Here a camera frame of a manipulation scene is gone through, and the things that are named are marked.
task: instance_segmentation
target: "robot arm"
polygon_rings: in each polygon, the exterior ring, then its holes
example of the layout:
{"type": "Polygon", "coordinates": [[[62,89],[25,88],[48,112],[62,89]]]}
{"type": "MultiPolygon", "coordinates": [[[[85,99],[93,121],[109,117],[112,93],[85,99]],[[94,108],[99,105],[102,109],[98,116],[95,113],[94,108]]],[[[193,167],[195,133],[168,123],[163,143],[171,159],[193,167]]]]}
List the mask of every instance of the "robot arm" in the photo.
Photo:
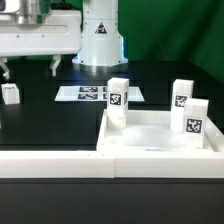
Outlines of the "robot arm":
{"type": "Polygon", "coordinates": [[[80,51],[80,11],[51,10],[50,0],[0,0],[0,7],[0,67],[6,78],[7,57],[54,55],[55,75],[60,55],[80,51]]]}

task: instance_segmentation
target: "black and white pattern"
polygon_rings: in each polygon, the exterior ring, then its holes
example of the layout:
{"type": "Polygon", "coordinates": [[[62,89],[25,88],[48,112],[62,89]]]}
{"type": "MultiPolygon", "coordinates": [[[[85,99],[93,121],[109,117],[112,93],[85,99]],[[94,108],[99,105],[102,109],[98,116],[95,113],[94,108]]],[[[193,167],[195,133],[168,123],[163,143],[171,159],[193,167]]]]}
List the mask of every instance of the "black and white pattern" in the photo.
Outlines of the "black and white pattern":
{"type": "Polygon", "coordinates": [[[107,95],[108,95],[107,93],[104,93],[104,94],[103,94],[103,99],[104,99],[104,100],[107,100],[107,95]]]}
{"type": "Polygon", "coordinates": [[[202,133],[202,120],[187,118],[186,132],[201,134],[202,133]]]}
{"type": "Polygon", "coordinates": [[[121,106],[121,97],[119,93],[110,93],[110,105],[121,106]]]}
{"type": "Polygon", "coordinates": [[[97,100],[98,94],[79,94],[78,99],[79,100],[97,100]]]}
{"type": "Polygon", "coordinates": [[[176,95],[175,106],[176,107],[184,107],[186,101],[187,101],[187,96],[176,95]]]}
{"type": "Polygon", "coordinates": [[[126,92],[124,94],[124,104],[126,104],[128,102],[128,93],[126,92]]]}
{"type": "Polygon", "coordinates": [[[79,88],[79,92],[84,92],[84,93],[96,93],[98,92],[98,87],[92,87],[92,86],[81,86],[79,88]]]}

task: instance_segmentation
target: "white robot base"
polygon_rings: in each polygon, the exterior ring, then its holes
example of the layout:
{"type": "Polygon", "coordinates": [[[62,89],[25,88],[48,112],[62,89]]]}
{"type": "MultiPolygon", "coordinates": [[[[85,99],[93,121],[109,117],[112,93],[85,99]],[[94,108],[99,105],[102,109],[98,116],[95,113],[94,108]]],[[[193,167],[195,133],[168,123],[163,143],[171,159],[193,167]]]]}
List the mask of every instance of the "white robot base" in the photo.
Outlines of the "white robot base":
{"type": "Polygon", "coordinates": [[[118,0],[83,0],[83,17],[82,49],[72,60],[74,69],[103,73],[126,69],[118,0]]]}

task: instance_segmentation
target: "black cable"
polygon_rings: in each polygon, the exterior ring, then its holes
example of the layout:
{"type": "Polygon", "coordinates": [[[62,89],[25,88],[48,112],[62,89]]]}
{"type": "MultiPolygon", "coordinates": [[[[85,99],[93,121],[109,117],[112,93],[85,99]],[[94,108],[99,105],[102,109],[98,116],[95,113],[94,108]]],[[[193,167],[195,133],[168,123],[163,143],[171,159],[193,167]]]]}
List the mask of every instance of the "black cable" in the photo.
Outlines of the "black cable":
{"type": "Polygon", "coordinates": [[[144,0],[144,2],[145,2],[145,6],[146,6],[146,8],[147,8],[147,12],[148,12],[150,21],[151,21],[151,23],[152,23],[153,29],[154,29],[154,31],[155,31],[156,38],[157,38],[157,40],[158,40],[158,43],[159,43],[161,52],[162,52],[163,60],[166,61],[166,60],[167,60],[167,57],[166,57],[165,49],[164,49],[164,46],[163,46],[161,37],[160,37],[160,35],[159,35],[159,31],[158,31],[157,26],[156,26],[156,22],[155,22],[155,19],[154,19],[154,17],[153,17],[153,13],[152,13],[152,11],[151,11],[151,7],[150,7],[150,5],[149,5],[149,0],[148,0],[148,1],[147,1],[147,0],[144,0]]]}

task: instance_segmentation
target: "white block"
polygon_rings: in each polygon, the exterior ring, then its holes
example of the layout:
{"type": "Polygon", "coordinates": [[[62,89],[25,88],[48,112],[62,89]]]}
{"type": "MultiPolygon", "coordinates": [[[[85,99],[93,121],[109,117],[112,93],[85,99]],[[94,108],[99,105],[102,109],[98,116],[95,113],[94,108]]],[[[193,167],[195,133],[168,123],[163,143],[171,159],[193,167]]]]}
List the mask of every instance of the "white block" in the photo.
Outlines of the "white block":
{"type": "Polygon", "coordinates": [[[107,83],[107,116],[108,127],[124,129],[128,111],[129,79],[112,78],[107,83]]]}
{"type": "Polygon", "coordinates": [[[184,106],[184,146],[203,148],[208,100],[187,99],[184,106]]]}
{"type": "Polygon", "coordinates": [[[192,80],[181,79],[173,84],[170,129],[175,132],[183,132],[184,105],[192,97],[193,84],[192,80]]]}
{"type": "Polygon", "coordinates": [[[2,84],[2,97],[5,104],[19,104],[20,95],[16,84],[2,84]]]}

